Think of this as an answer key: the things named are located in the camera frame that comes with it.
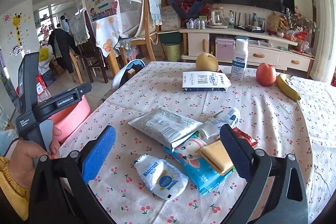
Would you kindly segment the person's left hand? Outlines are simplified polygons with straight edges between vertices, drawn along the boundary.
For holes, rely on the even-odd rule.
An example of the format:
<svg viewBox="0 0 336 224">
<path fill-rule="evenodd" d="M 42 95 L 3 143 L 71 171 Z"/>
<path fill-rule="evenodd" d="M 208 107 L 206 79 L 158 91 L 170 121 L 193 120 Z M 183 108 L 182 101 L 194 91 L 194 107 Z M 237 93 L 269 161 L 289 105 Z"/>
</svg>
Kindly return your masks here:
<svg viewBox="0 0 336 224">
<path fill-rule="evenodd" d="M 15 146 L 7 167 L 10 178 L 12 178 L 22 188 L 30 190 L 35 174 L 33 159 L 39 159 L 43 155 L 46 155 L 50 159 L 59 158 L 60 144 L 56 137 L 61 134 L 62 131 L 54 126 L 53 138 L 50 144 L 50 153 L 45 151 L 37 143 L 20 139 Z"/>
</svg>

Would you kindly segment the yellow sleeve forearm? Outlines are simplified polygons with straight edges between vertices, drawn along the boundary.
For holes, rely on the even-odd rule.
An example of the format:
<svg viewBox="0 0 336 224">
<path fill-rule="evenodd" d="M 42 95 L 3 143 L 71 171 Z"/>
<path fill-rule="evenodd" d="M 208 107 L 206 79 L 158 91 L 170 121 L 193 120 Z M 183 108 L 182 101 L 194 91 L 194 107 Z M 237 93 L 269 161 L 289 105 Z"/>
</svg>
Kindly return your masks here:
<svg viewBox="0 0 336 224">
<path fill-rule="evenodd" d="M 21 187 L 11 176 L 8 165 L 9 159 L 1 157 L 1 190 L 9 201 L 14 215 L 26 221 L 29 216 L 30 191 Z"/>
</svg>

